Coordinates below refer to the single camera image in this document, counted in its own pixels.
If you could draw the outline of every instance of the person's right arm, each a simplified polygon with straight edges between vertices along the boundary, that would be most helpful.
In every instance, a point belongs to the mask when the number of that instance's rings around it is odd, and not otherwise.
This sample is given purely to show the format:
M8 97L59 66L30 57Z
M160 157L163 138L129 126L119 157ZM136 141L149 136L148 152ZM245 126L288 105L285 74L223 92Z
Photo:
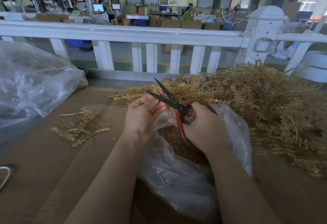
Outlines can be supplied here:
M280 223L228 148L228 135L221 118L198 102L194 102L192 107L197 117L190 125L184 124L184 131L210 163L223 223ZM169 122L177 126L175 118L170 118Z

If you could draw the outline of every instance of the black hair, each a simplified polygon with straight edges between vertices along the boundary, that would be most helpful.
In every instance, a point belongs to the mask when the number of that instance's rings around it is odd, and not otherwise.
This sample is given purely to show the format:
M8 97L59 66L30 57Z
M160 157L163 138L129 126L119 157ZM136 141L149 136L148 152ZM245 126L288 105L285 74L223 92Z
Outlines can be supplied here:
M187 10L190 8L190 6L193 6L193 4L192 4L192 3L189 3L188 5L189 5L189 6L187 6L187 7L186 7L186 9L185 9L185 11L184 11L183 15L184 15L184 14L185 14L185 12L186 12L186 11L187 11Z

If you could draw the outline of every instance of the person's right hand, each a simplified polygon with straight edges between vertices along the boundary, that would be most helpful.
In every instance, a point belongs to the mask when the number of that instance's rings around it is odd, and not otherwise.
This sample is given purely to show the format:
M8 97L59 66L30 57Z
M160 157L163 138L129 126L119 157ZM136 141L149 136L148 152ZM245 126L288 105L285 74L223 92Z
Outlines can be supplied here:
M195 120L190 125L183 123L187 138L206 156L227 146L228 135L223 120L198 102L192 103L192 107L196 113ZM168 122L177 127L176 118L170 118Z

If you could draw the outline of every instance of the cardboard table surface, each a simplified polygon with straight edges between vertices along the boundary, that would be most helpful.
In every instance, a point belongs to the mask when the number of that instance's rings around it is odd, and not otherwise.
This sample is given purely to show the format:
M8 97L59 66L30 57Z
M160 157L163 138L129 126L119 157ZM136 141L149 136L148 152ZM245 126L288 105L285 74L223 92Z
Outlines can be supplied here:
M119 138L125 100L109 95L122 88L89 86L72 94L23 137L12 141L0 165L15 168L0 192L0 223L59 224L82 197ZM81 107L100 110L101 125L111 126L83 145L59 137L50 129L61 113ZM283 223L327 223L327 183L289 166L278 157L253 155L253 181ZM177 214L137 180L130 223L198 223Z

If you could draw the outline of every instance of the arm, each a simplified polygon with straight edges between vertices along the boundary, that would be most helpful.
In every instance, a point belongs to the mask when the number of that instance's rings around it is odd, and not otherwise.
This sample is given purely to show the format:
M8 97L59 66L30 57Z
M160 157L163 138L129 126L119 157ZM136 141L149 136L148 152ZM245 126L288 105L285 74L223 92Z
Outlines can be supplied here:
M190 125L184 125L184 131L210 163L223 223L280 223L228 148L228 136L223 121L197 102L192 107L197 117ZM170 118L169 122L177 126L175 118Z
M122 135L64 224L129 223L140 150L165 109L149 94L129 105Z

